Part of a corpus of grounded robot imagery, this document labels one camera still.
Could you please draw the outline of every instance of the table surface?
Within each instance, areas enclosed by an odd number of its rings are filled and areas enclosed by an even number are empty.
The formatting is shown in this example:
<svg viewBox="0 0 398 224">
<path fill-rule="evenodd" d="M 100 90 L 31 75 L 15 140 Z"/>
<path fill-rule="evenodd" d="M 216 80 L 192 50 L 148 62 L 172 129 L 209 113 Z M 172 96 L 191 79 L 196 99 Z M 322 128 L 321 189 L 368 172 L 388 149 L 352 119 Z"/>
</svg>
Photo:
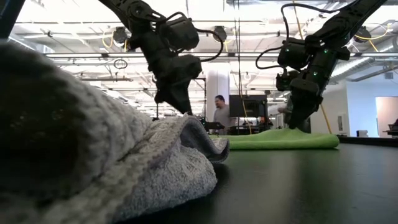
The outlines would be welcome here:
<svg viewBox="0 0 398 224">
<path fill-rule="evenodd" d="M 234 151 L 207 197 L 124 223 L 398 223 L 398 148 Z"/>
</svg>

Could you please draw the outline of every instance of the gray towel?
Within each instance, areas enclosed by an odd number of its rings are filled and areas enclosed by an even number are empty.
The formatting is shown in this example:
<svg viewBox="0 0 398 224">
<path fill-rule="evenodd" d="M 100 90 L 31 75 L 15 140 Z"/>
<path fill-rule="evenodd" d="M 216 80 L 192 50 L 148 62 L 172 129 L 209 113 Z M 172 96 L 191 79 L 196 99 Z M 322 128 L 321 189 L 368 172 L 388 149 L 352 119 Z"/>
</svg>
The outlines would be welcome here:
<svg viewBox="0 0 398 224">
<path fill-rule="evenodd" d="M 151 118 L 0 44 L 0 223 L 111 223 L 212 191 L 229 152 L 191 116 Z"/>
</svg>

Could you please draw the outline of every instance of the green towel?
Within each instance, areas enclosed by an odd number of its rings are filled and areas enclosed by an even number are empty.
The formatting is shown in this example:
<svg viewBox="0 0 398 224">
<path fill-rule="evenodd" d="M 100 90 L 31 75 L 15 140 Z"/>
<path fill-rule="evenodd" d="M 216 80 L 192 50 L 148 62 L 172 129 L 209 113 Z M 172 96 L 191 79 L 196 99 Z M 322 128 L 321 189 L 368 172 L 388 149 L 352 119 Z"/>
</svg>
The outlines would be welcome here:
<svg viewBox="0 0 398 224">
<path fill-rule="evenodd" d="M 289 128 L 245 136 L 210 136 L 210 138 L 228 138 L 231 150 L 333 149 L 340 143 L 334 134 L 307 134 Z"/>
</svg>

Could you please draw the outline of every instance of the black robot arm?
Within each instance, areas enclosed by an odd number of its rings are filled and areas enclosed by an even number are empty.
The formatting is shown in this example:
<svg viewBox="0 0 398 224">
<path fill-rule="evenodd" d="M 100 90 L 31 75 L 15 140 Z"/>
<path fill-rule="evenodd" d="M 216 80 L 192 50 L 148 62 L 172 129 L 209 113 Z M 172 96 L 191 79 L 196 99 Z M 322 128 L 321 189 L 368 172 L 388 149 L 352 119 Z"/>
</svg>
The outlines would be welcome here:
<svg viewBox="0 0 398 224">
<path fill-rule="evenodd" d="M 178 54 L 198 45 L 198 32 L 218 35 L 209 30 L 196 29 L 191 20 L 181 12 L 166 18 L 141 0 L 99 1 L 110 8 L 131 31 L 130 48 L 140 48 L 144 54 L 148 70 L 154 73 L 156 79 L 155 102 L 167 102 L 181 113 L 192 114 L 188 86 L 202 71 L 201 60 L 193 55 Z M 202 62 L 219 56 L 223 50 L 223 42 L 220 43 L 218 54 Z"/>
<path fill-rule="evenodd" d="M 280 91 L 292 91 L 290 128 L 296 128 L 312 113 L 318 111 L 323 100 L 322 93 L 337 61 L 349 60 L 350 52 L 345 45 L 359 31 L 365 20 L 386 1 L 357 0 L 327 20 L 320 30 L 307 36 L 305 40 L 288 38 L 284 41 L 278 57 L 279 65 L 300 71 L 296 77 L 290 77 L 286 73 L 277 77 L 277 87 Z"/>
</svg>

